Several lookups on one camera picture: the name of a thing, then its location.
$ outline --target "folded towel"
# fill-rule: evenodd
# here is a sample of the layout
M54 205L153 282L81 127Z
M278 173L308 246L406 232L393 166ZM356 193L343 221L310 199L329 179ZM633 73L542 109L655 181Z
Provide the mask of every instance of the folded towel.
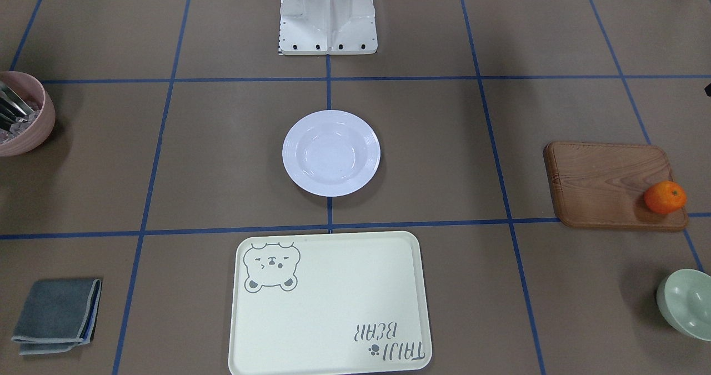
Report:
M20 355L68 352L89 343L100 294L100 279L35 282L12 337Z

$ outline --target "bear drawing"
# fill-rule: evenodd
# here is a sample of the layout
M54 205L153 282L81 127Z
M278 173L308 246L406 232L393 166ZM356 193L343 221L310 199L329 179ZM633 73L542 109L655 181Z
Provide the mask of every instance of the bear drawing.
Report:
M279 286L285 292L297 286L297 264L302 255L294 243L254 244L244 253L247 280L244 288L256 293L262 286Z

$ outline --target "pink bowl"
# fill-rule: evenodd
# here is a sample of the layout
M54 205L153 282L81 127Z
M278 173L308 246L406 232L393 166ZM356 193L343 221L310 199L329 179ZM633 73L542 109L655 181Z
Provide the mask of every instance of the pink bowl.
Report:
M40 81L33 76L16 71L0 72L0 81L10 86L22 99L33 100L42 109L35 122L25 132L0 144L0 157L29 152L42 144L52 133L55 121L54 104Z

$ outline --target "orange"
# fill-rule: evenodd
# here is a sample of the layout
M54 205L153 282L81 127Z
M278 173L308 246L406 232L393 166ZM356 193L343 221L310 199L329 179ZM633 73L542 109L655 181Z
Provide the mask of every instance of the orange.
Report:
M678 183L663 181L644 192L644 202L651 211L668 214L686 204L686 192Z

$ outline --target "green bowl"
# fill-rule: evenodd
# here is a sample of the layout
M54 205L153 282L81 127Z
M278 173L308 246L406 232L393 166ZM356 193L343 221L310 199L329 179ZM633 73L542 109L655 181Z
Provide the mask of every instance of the green bowl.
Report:
M679 269L659 285L657 305L676 330L711 342L711 276Z

